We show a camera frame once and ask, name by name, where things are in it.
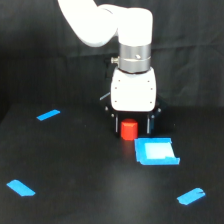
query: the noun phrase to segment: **black table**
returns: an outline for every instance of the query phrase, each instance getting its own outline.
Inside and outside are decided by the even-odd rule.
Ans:
[[[45,121],[36,117],[61,111]],[[0,124],[0,223],[224,223],[224,109],[169,108],[156,137],[171,137],[178,166],[142,166],[99,106],[12,105]],[[21,197],[6,184],[36,192]],[[178,196],[202,188],[184,206]]]

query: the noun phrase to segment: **red block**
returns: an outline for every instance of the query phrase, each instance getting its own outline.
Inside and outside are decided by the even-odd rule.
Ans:
[[[128,141],[138,138],[138,123],[134,119],[125,119],[121,122],[121,137]]]

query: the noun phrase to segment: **black backdrop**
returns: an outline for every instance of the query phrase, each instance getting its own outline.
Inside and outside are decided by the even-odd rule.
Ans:
[[[152,12],[152,67],[170,105],[224,105],[224,1],[95,2]],[[56,0],[0,0],[0,10],[1,113],[13,103],[98,103],[109,91],[103,61],[117,55],[116,38],[85,46]]]

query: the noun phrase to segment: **blue tape strip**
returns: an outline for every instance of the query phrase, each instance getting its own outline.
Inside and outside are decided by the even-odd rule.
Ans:
[[[50,118],[52,116],[55,116],[55,115],[57,115],[59,113],[60,113],[60,111],[58,111],[58,110],[52,110],[52,111],[50,111],[50,112],[48,112],[46,114],[40,115],[39,117],[37,117],[37,119],[40,120],[40,121],[43,121],[43,120],[45,120],[47,118]]]
[[[18,180],[11,181],[7,184],[7,186],[18,193],[20,196],[33,196],[35,194],[34,191]]]
[[[189,191],[188,193],[178,197],[177,200],[179,201],[180,204],[188,205],[204,196],[205,193],[201,188],[195,188],[194,190]]]
[[[142,165],[179,165],[180,158],[166,157],[165,159],[148,159],[146,143],[172,143],[170,138],[139,138],[135,139],[136,160]]]

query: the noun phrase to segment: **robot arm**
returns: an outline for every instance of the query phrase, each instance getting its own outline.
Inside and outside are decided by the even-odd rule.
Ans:
[[[116,111],[150,112],[155,107],[156,81],[150,67],[152,14],[147,9],[114,5],[97,7],[93,0],[58,0],[79,39],[100,47],[118,36],[119,57],[111,83],[111,105]]]
[[[101,47],[117,32],[117,21],[93,0],[58,0],[61,11],[78,38],[90,47]]]

